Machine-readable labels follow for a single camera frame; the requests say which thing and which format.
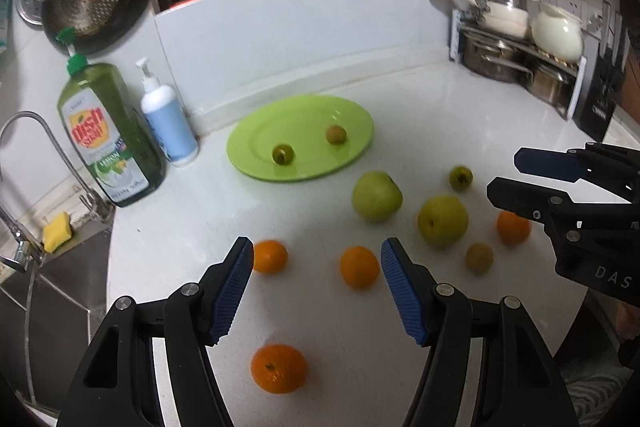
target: screw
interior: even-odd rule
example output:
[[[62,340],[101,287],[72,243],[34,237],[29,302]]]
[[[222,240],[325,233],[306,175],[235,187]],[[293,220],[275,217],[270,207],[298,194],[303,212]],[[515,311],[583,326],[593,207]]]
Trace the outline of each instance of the screw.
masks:
[[[444,297],[450,297],[453,295],[453,293],[455,293],[455,290],[453,289],[452,285],[443,282],[436,286],[436,292]]]
[[[504,305],[512,310],[517,310],[520,307],[520,300],[517,297],[509,295],[504,298]]]
[[[566,238],[572,243],[576,243],[577,241],[580,241],[580,232],[577,232],[576,230],[569,230],[569,232],[566,233]]]
[[[129,306],[131,306],[131,299],[129,297],[120,297],[116,301],[116,308],[119,310],[126,310]]]
[[[188,282],[182,288],[180,288],[180,293],[182,295],[184,295],[185,297],[188,297],[190,295],[195,295],[196,293],[198,293],[199,289],[200,288],[198,287],[198,285],[196,283]]]

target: green bottle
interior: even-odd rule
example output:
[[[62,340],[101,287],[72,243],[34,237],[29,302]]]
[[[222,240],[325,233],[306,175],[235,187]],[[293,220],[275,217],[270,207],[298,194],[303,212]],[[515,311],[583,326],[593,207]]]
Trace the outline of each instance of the green bottle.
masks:
[[[59,40],[70,45],[73,35],[63,32]],[[84,165],[117,206],[152,193],[164,179],[164,160],[142,126],[118,68],[89,65],[75,53],[66,68],[70,78],[58,99],[58,113]]]

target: sink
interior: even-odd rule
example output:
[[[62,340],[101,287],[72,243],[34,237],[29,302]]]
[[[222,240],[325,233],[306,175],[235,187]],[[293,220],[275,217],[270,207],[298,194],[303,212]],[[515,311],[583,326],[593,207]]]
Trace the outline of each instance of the sink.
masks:
[[[106,314],[111,226],[88,222],[62,253],[0,285],[0,372],[36,409],[60,412]]]

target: oval plate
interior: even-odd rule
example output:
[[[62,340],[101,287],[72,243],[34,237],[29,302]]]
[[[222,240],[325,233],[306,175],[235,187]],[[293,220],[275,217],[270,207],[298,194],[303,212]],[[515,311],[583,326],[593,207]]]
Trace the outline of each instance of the oval plate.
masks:
[[[340,145],[327,142],[332,125],[347,131]],[[371,115],[357,103],[338,96],[305,94],[261,107],[244,118],[226,143],[226,155],[241,172],[270,182],[318,178],[355,161],[373,138]],[[295,157],[278,165],[271,152],[290,145]]]

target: faucet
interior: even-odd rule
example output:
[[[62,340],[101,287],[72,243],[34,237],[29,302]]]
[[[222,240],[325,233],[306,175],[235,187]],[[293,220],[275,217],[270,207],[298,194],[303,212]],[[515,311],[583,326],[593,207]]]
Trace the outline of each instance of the faucet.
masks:
[[[13,116],[6,121],[6,123],[0,129],[0,144],[2,143],[2,136],[4,136],[4,131],[7,130],[9,125],[19,118],[32,118],[36,122],[38,122],[47,133],[49,140],[55,147],[56,151],[62,158],[62,161],[65,163],[66,167],[69,169],[71,174],[76,178],[80,186],[84,189],[86,195],[82,194],[80,196],[80,201],[82,204],[89,209],[91,219],[99,219],[101,222],[105,223],[111,216],[113,215],[114,206],[111,201],[104,201],[100,194],[93,188],[89,187],[87,183],[82,179],[82,176],[78,173],[78,171],[74,168],[72,163],[69,161],[69,158],[66,156],[65,152],[60,147],[60,143],[56,140],[56,137],[53,136],[51,129],[47,122],[41,117],[39,114],[33,111],[20,111],[15,113]],[[0,171],[0,182],[2,181],[2,172]],[[27,227],[25,227],[22,223],[16,221],[9,211],[7,211],[2,203],[0,203],[0,219],[4,221],[7,225],[11,234],[14,236],[14,239],[18,243],[18,248],[15,250],[14,257],[12,259],[8,257],[4,257],[0,255],[0,263],[6,264],[10,266],[14,270],[26,273],[27,265],[29,263],[30,258],[33,258],[36,263],[42,264],[44,261],[44,256],[46,254],[44,250],[44,246],[40,241],[38,241],[33,234],[29,232]]]

